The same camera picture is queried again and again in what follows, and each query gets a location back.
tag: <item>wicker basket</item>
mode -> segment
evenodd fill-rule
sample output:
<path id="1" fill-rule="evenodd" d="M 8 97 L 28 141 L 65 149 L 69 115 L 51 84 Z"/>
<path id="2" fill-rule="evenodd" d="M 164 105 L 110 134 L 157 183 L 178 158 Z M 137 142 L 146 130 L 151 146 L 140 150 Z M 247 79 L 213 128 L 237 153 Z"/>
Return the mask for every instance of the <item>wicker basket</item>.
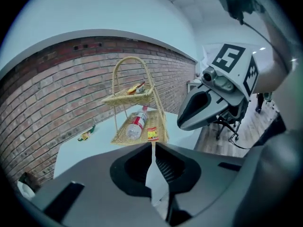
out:
<path id="1" fill-rule="evenodd" d="M 127 94 L 128 88 L 120 90 L 117 72 L 118 72 L 120 65 L 128 59 L 135 59 L 135 60 L 139 61 L 143 65 L 143 67 L 146 71 L 148 83 L 145 85 L 145 92 L 142 94 L 128 95 Z M 115 81 L 114 81 L 115 78 L 117 80 L 118 89 L 119 89 L 119 92 L 117 92 L 117 93 L 115 93 Z M 116 136 L 113 138 L 111 143 L 116 144 L 116 145 L 124 145 L 124 146 L 145 143 L 145 142 L 147 142 L 147 128 L 152 128 L 152 127 L 157 127 L 159 141 L 167 142 L 168 133 L 167 133 L 167 129 L 166 129 L 166 118 L 165 118 L 164 109 L 161 104 L 157 89 L 152 80 L 151 73 L 148 70 L 148 68 L 143 60 L 141 60 L 138 57 L 128 56 L 128 57 L 121 59 L 117 63 L 117 65 L 115 66 L 114 71 L 113 71 L 112 92 L 113 92 L 112 95 L 110 95 L 102 100 L 102 102 L 114 107 Z M 125 104 L 134 104 L 134 103 L 135 104 L 147 104 L 152 100 L 155 100 L 157 110 L 147 112 L 147 114 L 148 114 L 147 121 L 145 123 L 144 129 L 142 131 L 140 138 L 137 140 L 132 140 L 132 139 L 128 138 L 126 136 L 126 129 L 127 129 L 127 126 L 131 123 L 131 120 L 135 113 L 132 113 L 128 117 L 124 105 Z M 124 107 L 126 121 L 123 123 L 123 125 L 118 130 L 117 120 L 116 120 L 116 106 L 120 106 L 120 105 L 123 105 L 123 107 Z"/>

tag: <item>basket handle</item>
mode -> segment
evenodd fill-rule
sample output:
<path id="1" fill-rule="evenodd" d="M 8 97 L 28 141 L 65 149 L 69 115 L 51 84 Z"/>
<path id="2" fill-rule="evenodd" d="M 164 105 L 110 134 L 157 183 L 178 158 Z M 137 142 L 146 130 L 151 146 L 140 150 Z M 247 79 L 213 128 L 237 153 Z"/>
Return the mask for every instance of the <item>basket handle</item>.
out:
<path id="1" fill-rule="evenodd" d="M 115 94 L 115 78 L 117 79 L 118 89 L 119 89 L 119 91 L 121 90 L 120 89 L 119 80 L 118 80 L 118 69 L 119 69 L 120 65 L 124 61 L 129 60 L 129 59 L 135 59 L 135 60 L 139 61 L 143 65 L 143 67 L 144 67 L 144 69 L 146 71 L 146 74 L 147 74 L 148 82 L 149 82 L 151 88 L 154 87 L 151 73 L 148 70 L 147 65 L 145 64 L 145 62 L 142 59 L 140 59 L 139 57 L 136 57 L 136 56 L 127 56 L 127 57 L 124 57 L 123 59 L 121 59 L 120 61 L 118 61 L 117 65 L 114 68 L 114 71 L 113 71 L 113 80 L 112 80 L 112 93 L 113 94 Z"/>

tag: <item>plastic bottle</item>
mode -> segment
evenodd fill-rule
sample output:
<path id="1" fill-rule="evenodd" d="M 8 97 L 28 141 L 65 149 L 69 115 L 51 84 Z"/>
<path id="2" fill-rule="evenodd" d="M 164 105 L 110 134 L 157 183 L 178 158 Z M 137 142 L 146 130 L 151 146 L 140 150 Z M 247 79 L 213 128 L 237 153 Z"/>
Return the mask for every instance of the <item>plastic bottle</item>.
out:
<path id="1" fill-rule="evenodd" d="M 147 106 L 143 106 L 135 116 L 132 123 L 126 129 L 126 135 L 132 140 L 136 140 L 140 137 L 147 119 Z"/>

